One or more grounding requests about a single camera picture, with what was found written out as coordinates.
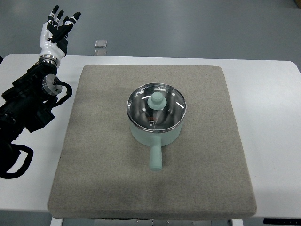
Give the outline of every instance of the gray floor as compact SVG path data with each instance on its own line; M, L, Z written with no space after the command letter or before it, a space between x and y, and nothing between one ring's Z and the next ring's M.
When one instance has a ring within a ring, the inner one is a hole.
M93 55L95 41L107 40L107 56L289 60L301 71L301 9L293 0L58 4L65 16L82 13L68 38L69 55ZM54 5L46 0L0 0L0 56L40 53L40 31ZM19 225L23 216L38 219L36 225L49 220L41 213L0 212L0 226Z

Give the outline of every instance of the white table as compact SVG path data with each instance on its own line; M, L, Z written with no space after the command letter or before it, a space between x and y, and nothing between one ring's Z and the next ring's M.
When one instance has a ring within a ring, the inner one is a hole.
M7 56L0 65L0 92L10 88L37 59L38 55ZM118 56L67 56L62 60L57 76L74 93L53 109L55 119L45 128L32 134L25 129L14 142L31 147L34 157L20 178L0 179L0 210L47 211L75 91L87 64L220 66L253 184L255 217L301 218L301 74L294 63Z

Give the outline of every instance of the lid knob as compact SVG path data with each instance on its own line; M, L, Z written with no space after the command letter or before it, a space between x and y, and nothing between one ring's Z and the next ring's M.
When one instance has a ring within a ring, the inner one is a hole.
M147 100L147 104L153 110L161 110L166 106L167 101L161 92L154 92Z

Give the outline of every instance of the white robotic hand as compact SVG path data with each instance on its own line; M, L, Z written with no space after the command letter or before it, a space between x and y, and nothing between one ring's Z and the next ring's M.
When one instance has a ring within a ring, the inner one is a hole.
M56 5L48 16L47 22L43 24L40 37L42 51L39 56L39 62L47 61L57 68L60 66L61 59L67 54L68 33L80 17L80 12L77 12L71 18L66 17L60 24L64 11L61 10L56 16L58 8L59 6Z

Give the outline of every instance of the metal rim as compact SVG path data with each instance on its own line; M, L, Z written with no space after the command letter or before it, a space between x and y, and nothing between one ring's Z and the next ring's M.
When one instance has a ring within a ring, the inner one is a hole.
M169 128L166 128L166 129L148 129L148 128L145 128L145 127L139 125L139 124L138 124L137 122L135 122L134 119L130 116L130 113L129 113L129 110L128 110L128 104L129 104L130 97L131 97L134 93L136 93L137 91L141 90L142 88L147 88L147 87L150 86L150 85L151 85L151 86L156 86L156 85L159 85L159 86L160 86L160 85L161 85L161 86L166 86L166 87L168 87L168 88L171 88L171 89L177 91L178 94L180 94L180 96L183 98L183 101L184 101L184 103L185 103L184 114L183 114L183 116L181 117L180 121L178 121L175 125L173 125L173 126L171 126L171 127L169 127ZM143 131L146 131L146 132L149 132L149 133L166 133L166 132L169 132L169 131L175 129L176 127L178 127L178 126L182 123L182 121L184 120L184 117L185 117L185 114L186 114L186 110L187 110L187 104L186 104L185 98L183 97L182 93L181 93L179 90L177 90L175 87L173 87L173 86L170 86L170 85L167 85L167 84L164 84L164 83L147 83L147 84L142 85L142 86L138 87L137 89L135 89L135 90L131 93L130 97L129 97L129 99L127 100L127 116L128 116L128 118L130 119L130 121L131 121L137 128L139 128L139 129L141 129L141 130L143 130Z

